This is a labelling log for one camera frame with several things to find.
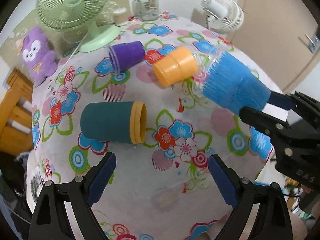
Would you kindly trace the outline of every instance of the purple plush toy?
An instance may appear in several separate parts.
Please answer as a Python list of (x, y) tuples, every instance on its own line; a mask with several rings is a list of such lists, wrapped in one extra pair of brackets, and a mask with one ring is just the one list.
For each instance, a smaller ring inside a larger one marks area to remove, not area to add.
[(49, 49), (47, 36), (36, 26), (28, 32), (22, 46), (23, 63), (27, 66), (35, 85), (40, 85), (58, 68), (56, 54)]

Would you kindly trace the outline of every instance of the tablecloth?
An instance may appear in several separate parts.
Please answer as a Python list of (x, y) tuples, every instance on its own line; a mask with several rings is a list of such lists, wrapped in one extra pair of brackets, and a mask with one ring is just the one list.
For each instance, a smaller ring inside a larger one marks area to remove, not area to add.
[[(202, 54), (224, 44), (267, 87), (280, 90), (225, 39), (168, 12), (153, 22), (129, 18), (112, 44), (131, 41), (143, 43), (145, 59), (119, 75), (108, 67), (107, 48), (101, 48), (77, 53), (65, 67), (69, 56), (62, 58), (57, 72), (34, 89), (37, 171), (29, 198), (36, 200), (39, 186), (49, 179), (64, 183), (84, 175), (111, 151), (117, 167), (92, 207), (109, 239), (196, 239), (230, 211), (208, 171), (208, 157), (217, 153), (240, 177), (254, 180), (273, 147), (269, 137), (238, 116), (196, 96), (191, 78), (163, 88), (152, 64), (184, 43)], [(135, 100), (144, 102), (148, 112), (143, 144), (100, 142), (81, 133), (80, 116), (87, 104)], [(76, 238), (83, 239), (68, 205), (67, 211)]]

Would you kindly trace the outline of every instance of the screw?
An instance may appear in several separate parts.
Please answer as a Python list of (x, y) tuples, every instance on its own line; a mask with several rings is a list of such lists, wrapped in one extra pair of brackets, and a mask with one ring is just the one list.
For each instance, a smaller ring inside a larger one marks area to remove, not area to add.
[(51, 184), (52, 184), (52, 181), (51, 180), (47, 180), (44, 185), (49, 187)]
[(272, 182), (271, 185), (273, 188), (280, 188), (279, 184), (276, 182)]
[(82, 177), (82, 176), (77, 176), (77, 177), (75, 178), (75, 181), (76, 181), (76, 182), (81, 182), (81, 181), (83, 181), (83, 177)]
[(242, 178), (242, 179), (241, 179), (241, 182), (242, 182), (243, 184), (249, 184), (249, 183), (250, 183), (250, 180), (249, 180), (248, 178)]
[(283, 129), (283, 125), (280, 124), (280, 123), (277, 123), (277, 124), (276, 124), (276, 127), (277, 127), (279, 130), (282, 130), (282, 129)]
[(285, 153), (286, 155), (288, 155), (288, 156), (292, 156), (292, 154), (293, 154), (293, 152), (292, 152), (292, 150), (291, 150), (290, 148), (284, 149), (284, 153)]

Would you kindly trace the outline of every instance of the plastic cup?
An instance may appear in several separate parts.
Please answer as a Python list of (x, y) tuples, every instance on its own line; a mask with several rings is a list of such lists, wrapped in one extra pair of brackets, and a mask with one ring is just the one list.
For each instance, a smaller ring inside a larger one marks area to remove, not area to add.
[(109, 55), (117, 74), (141, 62), (145, 50), (140, 41), (109, 46)]
[(147, 108), (140, 101), (88, 104), (80, 120), (83, 135), (98, 141), (143, 143)]
[(187, 47), (179, 47), (153, 64), (152, 68), (164, 87), (195, 75), (200, 65), (197, 56)]

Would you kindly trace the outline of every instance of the beige door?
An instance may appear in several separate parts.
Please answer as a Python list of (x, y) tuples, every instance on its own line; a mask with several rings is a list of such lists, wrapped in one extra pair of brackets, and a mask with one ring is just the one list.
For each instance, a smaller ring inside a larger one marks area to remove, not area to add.
[(313, 37), (315, 19), (301, 0), (239, 0), (239, 5), (244, 24), (229, 40), (289, 91), (313, 67), (305, 33)]

